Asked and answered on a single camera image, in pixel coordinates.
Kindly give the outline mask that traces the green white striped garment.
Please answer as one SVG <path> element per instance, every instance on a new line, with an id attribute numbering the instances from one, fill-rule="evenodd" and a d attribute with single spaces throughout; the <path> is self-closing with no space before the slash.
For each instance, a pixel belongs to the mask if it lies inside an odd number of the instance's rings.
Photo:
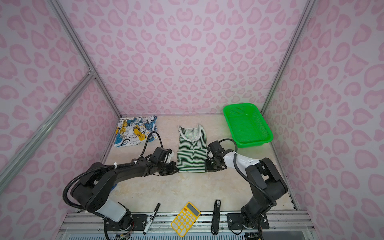
<path id="1" fill-rule="evenodd" d="M 177 168 L 180 173 L 205 173 L 207 134 L 202 125 L 195 128 L 178 126 Z"/>

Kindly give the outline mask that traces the colourful printed white shirt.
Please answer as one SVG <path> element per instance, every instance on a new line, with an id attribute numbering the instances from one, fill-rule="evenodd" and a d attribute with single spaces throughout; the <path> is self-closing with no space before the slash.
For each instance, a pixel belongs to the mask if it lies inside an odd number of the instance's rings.
<path id="1" fill-rule="evenodd" d="M 120 118 L 114 147 L 130 147 L 145 143 L 150 132 L 157 131 L 157 116 Z"/>

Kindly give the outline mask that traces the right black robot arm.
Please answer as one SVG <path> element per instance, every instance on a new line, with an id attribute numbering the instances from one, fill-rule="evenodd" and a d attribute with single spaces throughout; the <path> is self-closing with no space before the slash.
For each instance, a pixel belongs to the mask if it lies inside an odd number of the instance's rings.
<path id="1" fill-rule="evenodd" d="M 272 160 L 240 155 L 232 139 L 222 139 L 208 145 L 205 168 L 207 172 L 233 168 L 249 183 L 253 196 L 241 208 L 241 225 L 247 229 L 257 227 L 261 231 L 267 212 L 288 192 L 288 186 Z"/>

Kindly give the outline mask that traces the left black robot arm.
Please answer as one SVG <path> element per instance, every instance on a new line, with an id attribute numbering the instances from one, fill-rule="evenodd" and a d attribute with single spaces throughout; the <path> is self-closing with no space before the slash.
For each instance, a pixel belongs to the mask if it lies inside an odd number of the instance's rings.
<path id="1" fill-rule="evenodd" d="M 63 201 L 70 207 L 101 217 L 105 224 L 114 224 L 119 230 L 132 230 L 131 211 L 110 198 L 114 186 L 133 178 L 152 175 L 169 176 L 177 173 L 173 151 L 158 146 L 152 154 L 145 152 L 129 163 L 104 165 L 92 164 L 84 173 L 70 180 L 63 191 Z"/>

